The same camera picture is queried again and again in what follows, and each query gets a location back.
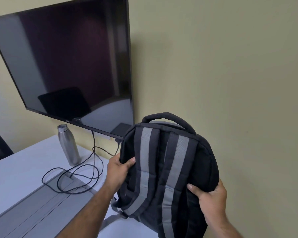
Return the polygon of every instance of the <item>power cord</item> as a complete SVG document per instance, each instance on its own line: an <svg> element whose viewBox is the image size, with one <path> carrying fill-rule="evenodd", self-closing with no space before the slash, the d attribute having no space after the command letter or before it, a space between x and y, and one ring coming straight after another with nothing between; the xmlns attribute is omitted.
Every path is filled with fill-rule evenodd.
<svg viewBox="0 0 298 238"><path fill-rule="evenodd" d="M111 153L109 153L107 150L105 150L105 149L103 149L103 148L101 148L101 147L96 146L96 144L95 144L95 136L94 136L94 132L92 131L91 133L92 133L92 135L93 135L93 140L94 140L94 147L92 148L92 153L91 153L91 155L90 155L87 159L85 159L83 162L81 162L80 164L78 164L78 165L76 165L76 166L74 166L74 167L72 167L72 168L70 168L70 169L68 169L68 170L66 170L66 169L64 169L64 168L61 168L61 167L56 167L56 168L50 169L50 170L49 170L48 172L46 172L45 175L42 177L42 180L41 180L41 181L42 181L42 183L43 183L44 185L46 185L47 187L49 187L50 189L52 189L54 192L57 192L57 193L59 193L59 194L70 194L70 195L75 195L75 194L81 194L81 193L87 192L87 191L89 191L90 189L92 189L92 188L97 184L97 182L98 182L98 180L99 180L99 177L102 175L102 173L103 173L103 171L104 171L104 163L103 163L102 159L96 154L96 152L95 152L96 148L99 148L99 149L105 151L106 153L108 153L108 154L111 155L111 156L113 156L113 155L112 155ZM118 144L118 147L117 147L117 150L116 150L116 152L115 152L115 155L116 155L117 152L118 152L119 144L120 144L120 143L117 142L117 144ZM85 163L86 160L88 160L92 155L94 155L94 157L93 157L93 164L84 164L84 165L80 166L81 164ZM99 160L101 161L101 163L102 163L102 172L100 172L100 173L99 173L98 168L95 166L95 156L97 156L97 157L99 158ZM93 176L92 176L91 178L90 178L90 177L87 177L87 176L85 176L85 175L80 175L80 174L76 174L76 173L75 173L77 170L79 170L80 168L82 168L82 167L84 167L84 166L92 166L92 167L93 167ZM59 189L59 191L55 190L54 188L52 188L50 185L48 185L47 183L45 183L45 182L43 181L44 177L45 177L49 172L51 172L52 170L55 170L55 169L62 169L62 170L65 171L64 173L62 173L62 174L60 175L60 177L58 178L58 180L57 180L57 182L56 182L56 186L57 186L57 188ZM97 173L98 173L98 175L97 175L96 177L94 177L95 170L96 170ZM72 177L72 175L83 176L83 177L86 177L86 178L90 179L90 181L89 181L88 183L84 184L84 185L81 185L81 186L78 186L78 187L75 187L75 188L72 188L72 189L69 189L69 190L62 190L61 187L60 187L60 185L59 185L59 182L60 182L61 177L62 177L63 175L65 175L66 173L70 173L70 174L71 174L71 175L70 175L70 178ZM92 182L93 180L95 180L95 179L96 179L96 182L95 182L91 187L89 187L88 189L86 189L86 190L84 190L84 191L80 191L80 192L70 192L70 191L72 191L72 190L75 190L75 189L78 189L78 188L82 188L82 187L88 185L89 183L91 183L91 182Z"/></svg>

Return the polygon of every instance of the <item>right hand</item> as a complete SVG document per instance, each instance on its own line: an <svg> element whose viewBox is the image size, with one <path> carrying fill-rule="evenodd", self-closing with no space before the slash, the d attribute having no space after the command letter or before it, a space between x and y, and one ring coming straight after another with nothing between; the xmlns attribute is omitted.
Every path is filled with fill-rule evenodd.
<svg viewBox="0 0 298 238"><path fill-rule="evenodd" d="M228 222L225 212L227 191L221 180L215 190L209 193L192 184L187 184L187 188L199 198L205 221L211 228L217 228Z"/></svg>

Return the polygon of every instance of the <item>black backpack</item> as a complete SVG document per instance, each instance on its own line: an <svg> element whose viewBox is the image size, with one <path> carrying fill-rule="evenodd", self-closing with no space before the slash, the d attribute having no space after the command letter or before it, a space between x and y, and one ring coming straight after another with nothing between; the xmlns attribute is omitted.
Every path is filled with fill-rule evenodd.
<svg viewBox="0 0 298 238"><path fill-rule="evenodd" d="M153 121L165 118L169 122ZM131 217L156 231L159 238L202 237L207 224L199 199L187 189L215 189L219 171L209 143L183 119L171 113L143 118L131 127L121 144L120 162L136 157L112 208L119 215L104 220L102 228Z"/></svg>

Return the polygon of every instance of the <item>monitor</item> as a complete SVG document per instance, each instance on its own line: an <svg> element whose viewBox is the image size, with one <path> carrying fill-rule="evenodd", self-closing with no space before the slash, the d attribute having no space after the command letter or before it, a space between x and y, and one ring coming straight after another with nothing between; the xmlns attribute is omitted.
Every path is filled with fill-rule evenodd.
<svg viewBox="0 0 298 238"><path fill-rule="evenodd" d="M128 0L0 16L0 53L26 109L115 138L134 124Z"/></svg>

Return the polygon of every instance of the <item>water bottle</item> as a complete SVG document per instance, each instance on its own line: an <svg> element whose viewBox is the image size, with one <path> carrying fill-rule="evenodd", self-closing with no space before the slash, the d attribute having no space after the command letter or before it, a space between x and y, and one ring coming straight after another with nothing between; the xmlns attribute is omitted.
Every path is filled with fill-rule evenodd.
<svg viewBox="0 0 298 238"><path fill-rule="evenodd" d="M72 132L67 127L67 124L60 124L57 129L58 139L63 148L68 163L71 166L78 165L82 161L82 158L78 154L77 146Z"/></svg>

